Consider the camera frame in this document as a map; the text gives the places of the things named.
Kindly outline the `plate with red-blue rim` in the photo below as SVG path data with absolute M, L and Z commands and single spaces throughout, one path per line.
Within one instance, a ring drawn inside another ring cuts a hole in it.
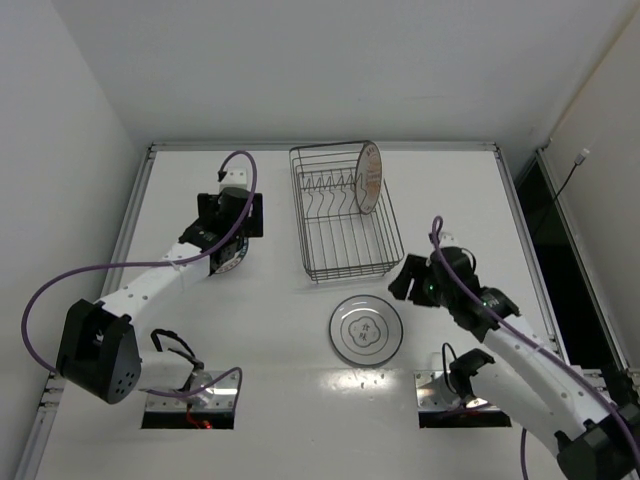
M 226 273 L 237 267 L 249 250 L 249 239 L 234 235 L 209 255 L 209 275 Z

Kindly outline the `white plate with grey rim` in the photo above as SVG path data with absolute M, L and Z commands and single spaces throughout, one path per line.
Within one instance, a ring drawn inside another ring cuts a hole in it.
M 337 356 L 350 366 L 377 368 L 390 362 L 404 340 L 397 310 L 374 295 L 343 300 L 329 319 L 329 339 Z

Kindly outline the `orange sunburst pattern plate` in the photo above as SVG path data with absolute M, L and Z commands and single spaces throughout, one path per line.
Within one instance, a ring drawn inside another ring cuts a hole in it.
M 361 214 L 370 214 L 379 199 L 383 164 L 379 147 L 366 141 L 359 153 L 354 176 L 355 199 Z

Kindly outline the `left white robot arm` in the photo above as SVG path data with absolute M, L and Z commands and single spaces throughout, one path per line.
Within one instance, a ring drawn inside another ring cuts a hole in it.
M 140 336 L 179 294 L 212 276 L 263 235 L 263 196 L 239 187 L 197 197 L 198 217 L 152 267 L 94 302 L 79 300 L 67 312 L 56 368 L 67 381 L 108 404 L 131 392 L 187 395 L 204 366 L 175 349 L 146 351 Z

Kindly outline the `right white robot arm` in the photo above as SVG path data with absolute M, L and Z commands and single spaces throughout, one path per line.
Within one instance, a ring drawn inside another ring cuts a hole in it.
M 446 309 L 479 342 L 448 367 L 454 393 L 480 397 L 515 420 L 566 478 L 622 479 L 639 469 L 638 406 L 613 404 L 541 343 L 508 296 L 481 285 L 463 249 L 408 256 L 388 290 Z

